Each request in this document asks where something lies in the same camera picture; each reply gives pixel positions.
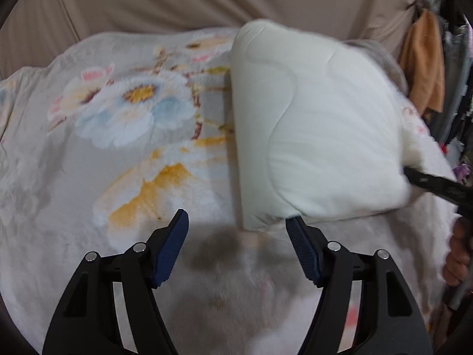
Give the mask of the person's right hand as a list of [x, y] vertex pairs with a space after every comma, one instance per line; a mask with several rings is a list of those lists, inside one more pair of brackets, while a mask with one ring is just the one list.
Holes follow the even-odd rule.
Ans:
[[449, 240], [450, 251], [443, 265], [443, 279], [449, 286], [458, 286], [468, 278], [472, 258], [466, 249], [466, 236], [469, 232], [470, 222], [466, 218], [460, 217], [453, 224]]

